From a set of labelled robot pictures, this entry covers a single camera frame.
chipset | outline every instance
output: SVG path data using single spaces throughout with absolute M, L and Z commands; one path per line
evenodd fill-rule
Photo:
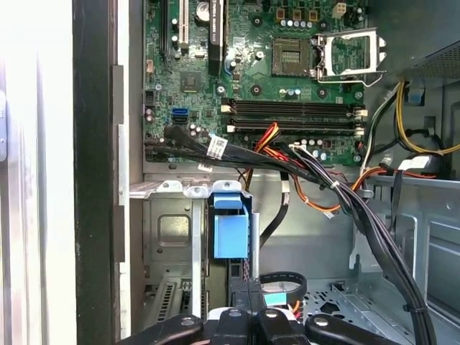
M 201 91 L 201 73 L 180 72 L 180 90 L 188 93 Z
M 275 38 L 273 40 L 272 74 L 295 77 L 309 76 L 310 44 L 307 40 Z

power supply cable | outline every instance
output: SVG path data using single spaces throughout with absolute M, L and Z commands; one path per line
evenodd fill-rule
M 286 213 L 289 209 L 289 197 L 290 197 L 290 187 L 289 187 L 289 175 L 286 172 L 280 172 L 281 177 L 281 206 L 278 210 L 277 215 L 273 220 L 268 224 L 265 230 L 260 234 L 260 248 L 263 247 L 265 242 L 273 235 L 278 226 L 282 223 L 286 217 Z

blue tab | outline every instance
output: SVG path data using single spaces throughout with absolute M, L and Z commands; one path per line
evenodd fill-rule
M 249 246 L 249 214 L 214 216 L 214 257 L 216 259 L 247 259 Z
M 265 304 L 267 307 L 273 305 L 287 305 L 288 304 L 288 297 L 286 293 L 268 293 L 264 295 Z
M 216 193 L 214 194 L 214 208 L 216 210 L 241 210 L 243 208 L 242 197 L 239 193 Z

white label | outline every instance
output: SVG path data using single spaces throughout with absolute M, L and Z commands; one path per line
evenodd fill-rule
M 211 167 L 209 164 L 201 163 L 198 165 L 198 170 L 206 171 L 207 173 L 212 173 L 213 167 Z
M 324 213 L 324 216 L 328 217 L 329 219 L 332 219 L 334 217 L 334 214 L 332 212 L 326 211 L 323 213 Z
M 209 157 L 221 160 L 228 142 L 227 139 L 213 135 L 206 154 Z
M 423 169 L 429 161 L 429 156 L 418 156 L 411 160 L 403 160 L 398 170 Z

ram slot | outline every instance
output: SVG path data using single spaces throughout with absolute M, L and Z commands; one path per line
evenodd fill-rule
M 188 0 L 179 0 L 179 48 L 188 49 Z
M 232 116 L 332 116 L 350 117 L 354 107 L 334 103 L 240 101 L 223 98 L 221 112 Z
M 346 136 L 356 135 L 359 127 L 350 122 L 317 122 L 317 121 L 276 121 L 283 134 L 317 134 Z M 273 123 L 272 120 L 241 120 L 230 119 L 227 123 L 229 134 L 263 134 Z
M 169 5 L 167 0 L 160 0 L 160 54 L 163 58 L 166 56 L 167 52 L 167 18 L 169 16 Z

